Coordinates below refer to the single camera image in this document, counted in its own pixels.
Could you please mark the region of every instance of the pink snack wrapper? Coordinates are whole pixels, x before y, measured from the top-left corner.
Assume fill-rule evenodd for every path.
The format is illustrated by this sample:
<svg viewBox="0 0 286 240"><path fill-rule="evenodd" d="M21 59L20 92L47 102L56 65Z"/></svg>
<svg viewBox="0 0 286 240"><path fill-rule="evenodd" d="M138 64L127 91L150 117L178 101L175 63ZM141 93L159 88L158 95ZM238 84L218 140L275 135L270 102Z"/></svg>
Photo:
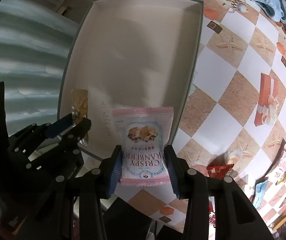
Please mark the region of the pink snack wrapper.
<svg viewBox="0 0 286 240"><path fill-rule="evenodd" d="M172 107L131 108L112 111L122 142L121 183L128 186L156 186L170 182L164 165L173 121Z"/></svg>

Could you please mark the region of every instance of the checkered tablecloth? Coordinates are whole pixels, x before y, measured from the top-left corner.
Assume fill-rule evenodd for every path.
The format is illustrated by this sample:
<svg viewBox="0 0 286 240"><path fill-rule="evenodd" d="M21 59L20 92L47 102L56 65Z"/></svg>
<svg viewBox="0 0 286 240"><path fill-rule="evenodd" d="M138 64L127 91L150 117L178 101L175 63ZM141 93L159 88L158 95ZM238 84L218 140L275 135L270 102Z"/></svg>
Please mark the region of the checkered tablecloth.
<svg viewBox="0 0 286 240"><path fill-rule="evenodd" d="M207 27L211 20L204 17L193 86L173 147L190 166L207 166L216 155L239 149L244 157L234 166L235 181L250 197L255 180L269 168L281 140L286 140L286 67L281 62L282 55L286 59L286 35L281 24L270 20L250 0L241 0L246 13L232 13L224 5L226 0L203 1L204 10L217 13L214 22L222 31L217 34ZM278 82L278 118L273 125L256 127L261 73ZM116 194L142 213L182 232L187 202L176 199L170 184L145 188L118 185ZM266 224L285 209L279 207L285 197L286 182L268 184L259 209ZM213 232L210 226L210 237Z"/></svg>

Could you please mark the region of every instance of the yellow object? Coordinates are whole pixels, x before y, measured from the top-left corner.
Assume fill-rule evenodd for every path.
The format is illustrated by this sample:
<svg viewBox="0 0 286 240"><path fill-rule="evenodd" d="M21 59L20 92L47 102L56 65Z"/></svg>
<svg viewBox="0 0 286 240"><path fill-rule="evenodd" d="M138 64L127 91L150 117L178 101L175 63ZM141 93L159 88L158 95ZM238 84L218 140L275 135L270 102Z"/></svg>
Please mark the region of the yellow object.
<svg viewBox="0 0 286 240"><path fill-rule="evenodd" d="M286 221L286 215L279 217L278 220L276 220L274 226L272 227L272 230L275 231L276 229L280 228L281 225L283 225Z"/></svg>

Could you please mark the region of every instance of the green curtain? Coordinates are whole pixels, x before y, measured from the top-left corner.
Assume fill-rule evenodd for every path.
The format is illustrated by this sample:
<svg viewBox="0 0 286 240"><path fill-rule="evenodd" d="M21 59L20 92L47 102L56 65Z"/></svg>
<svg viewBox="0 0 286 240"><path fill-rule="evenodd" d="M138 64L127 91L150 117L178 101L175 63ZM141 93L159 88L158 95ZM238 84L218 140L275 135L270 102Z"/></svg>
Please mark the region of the green curtain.
<svg viewBox="0 0 286 240"><path fill-rule="evenodd" d="M29 0L0 2L0 81L9 135L55 122L59 89L78 24Z"/></svg>

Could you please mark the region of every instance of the crispy cranberry package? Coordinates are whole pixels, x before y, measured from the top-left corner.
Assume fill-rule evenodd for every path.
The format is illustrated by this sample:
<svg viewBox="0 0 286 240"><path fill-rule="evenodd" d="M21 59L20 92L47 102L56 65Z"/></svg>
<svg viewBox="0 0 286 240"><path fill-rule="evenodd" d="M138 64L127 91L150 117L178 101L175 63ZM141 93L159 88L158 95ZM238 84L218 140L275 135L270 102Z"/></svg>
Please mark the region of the crispy cranberry package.
<svg viewBox="0 0 286 240"><path fill-rule="evenodd" d="M112 115L122 142L121 183L156 186L170 182L163 152L171 132L173 108L120 109Z"/></svg>

